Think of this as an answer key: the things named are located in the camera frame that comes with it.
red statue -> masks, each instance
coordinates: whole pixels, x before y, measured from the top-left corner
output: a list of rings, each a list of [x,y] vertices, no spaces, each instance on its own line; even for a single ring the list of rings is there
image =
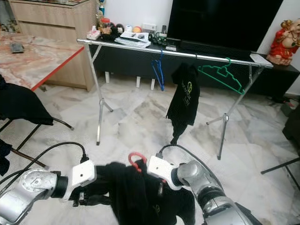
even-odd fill
[[[295,22],[285,20],[282,29],[275,35],[267,60],[279,65],[288,66],[300,46],[300,19]]]

clothing rack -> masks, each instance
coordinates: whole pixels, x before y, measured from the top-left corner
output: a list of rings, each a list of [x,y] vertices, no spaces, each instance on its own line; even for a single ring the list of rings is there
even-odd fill
[[[101,131],[101,123],[102,123],[102,113],[103,113],[103,106],[105,105],[111,112],[113,111],[111,107],[108,106],[108,104],[105,102],[104,98],[102,97],[101,90],[97,81],[97,76],[96,76],[96,71],[94,68],[94,60],[98,56],[100,49],[102,46],[106,47],[112,47],[112,48],[121,48],[121,49],[127,49],[127,50],[132,50],[132,51],[139,51],[139,52],[145,52],[145,53],[157,53],[157,54],[164,54],[164,55],[172,55],[172,56],[178,56],[178,57],[186,57],[186,58],[194,58],[195,60],[210,60],[210,61],[217,61],[217,62],[224,62],[228,63],[227,58],[219,58],[219,57],[212,57],[212,56],[205,56],[205,55],[200,55],[200,54],[191,54],[191,53],[184,53],[184,52],[172,52],[172,51],[166,51],[161,49],[152,49],[151,46],[150,48],[138,48],[138,47],[133,47],[133,46],[128,46],[128,45],[121,45],[117,43],[112,43],[112,42],[106,42],[106,41],[93,41],[93,40],[87,40],[87,39],[77,39],[77,42],[80,44],[84,44],[86,53],[88,55],[88,58],[90,60],[90,66],[92,68],[92,73],[94,77],[94,81],[96,84],[97,92],[99,95],[99,123],[98,123],[98,130],[97,130],[97,145],[100,144],[100,131]],[[92,56],[90,53],[90,47],[89,45],[98,45],[95,54]],[[222,148],[223,148],[223,143],[224,143],[224,137],[225,137],[225,132],[226,132],[226,125],[227,122],[229,121],[229,117],[233,110],[236,108],[236,106],[240,103],[240,101],[244,98],[245,94],[248,92],[248,90],[251,88],[253,83],[257,80],[259,75],[262,73],[262,71],[265,68],[273,68],[272,64],[264,64],[264,63],[258,63],[258,62],[252,62],[252,61],[243,61],[243,60],[231,60],[232,64],[239,64],[239,65],[246,65],[249,66],[249,83],[246,85],[244,88],[245,92],[244,94],[240,95],[240,97],[235,101],[235,103],[232,105],[230,110],[226,113],[223,114],[223,116],[216,118],[212,121],[207,122],[206,124],[209,125],[211,123],[214,123],[216,121],[223,120],[223,127],[222,127],[222,134],[220,138],[220,147],[219,147],[219,152],[217,155],[217,158],[220,160],[221,159],[221,154],[222,154]],[[256,71],[254,74],[252,74],[252,69],[253,67],[257,67]]]

green hanger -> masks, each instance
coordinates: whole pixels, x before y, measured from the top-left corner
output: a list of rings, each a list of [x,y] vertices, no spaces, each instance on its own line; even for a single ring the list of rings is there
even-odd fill
[[[228,68],[228,67],[230,66],[230,64],[231,64],[231,59],[230,59],[230,58],[226,58],[226,59],[229,60],[229,64],[227,64],[227,65],[224,65],[224,66],[222,66],[222,67],[216,67],[216,66],[202,66],[202,67],[198,67],[198,71],[201,72],[201,73],[203,73],[203,74],[205,74],[205,75],[207,75],[207,76],[209,76],[209,77],[211,77],[212,79],[215,79],[216,81],[220,82],[221,84],[225,85],[226,87],[230,88],[231,90],[233,90],[233,91],[239,93],[240,95],[243,95],[243,94],[245,93],[245,91],[244,91],[244,89],[242,89],[241,83],[238,81],[238,79],[236,79],[236,78],[235,78],[235,77],[227,70],[227,68]],[[214,68],[215,68],[215,69],[217,69],[217,74],[219,74],[219,75],[221,75],[221,76],[223,76],[223,77],[228,77],[228,75],[230,75],[231,78],[239,85],[240,88],[235,89],[234,87],[231,87],[231,86],[228,85],[227,83],[224,83],[223,81],[221,81],[221,80],[215,78],[213,75],[209,75],[208,73],[205,73],[205,72],[203,71],[203,69],[205,69],[205,68],[211,68],[211,69],[214,69]],[[224,75],[223,73],[220,72],[220,70],[225,70],[225,71],[226,71],[226,74]]]

black tv screen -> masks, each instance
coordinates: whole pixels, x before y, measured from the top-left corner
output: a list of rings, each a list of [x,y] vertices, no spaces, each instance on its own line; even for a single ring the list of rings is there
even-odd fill
[[[173,0],[168,37],[256,51],[282,1]]]

red table edge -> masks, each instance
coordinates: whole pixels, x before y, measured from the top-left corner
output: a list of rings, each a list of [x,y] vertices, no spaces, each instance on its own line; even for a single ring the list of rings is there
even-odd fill
[[[31,88],[32,91],[35,91],[39,86],[41,86],[45,81],[47,81],[53,74],[55,74],[58,70],[60,70],[64,65],[66,65],[68,62],[71,61],[76,55],[78,55],[82,50],[84,49],[84,46],[82,46],[77,52],[75,52],[73,55],[71,55],[66,61],[61,63],[57,68],[55,68],[48,76],[46,76],[43,80],[41,80],[39,83],[37,83],[33,88]]]

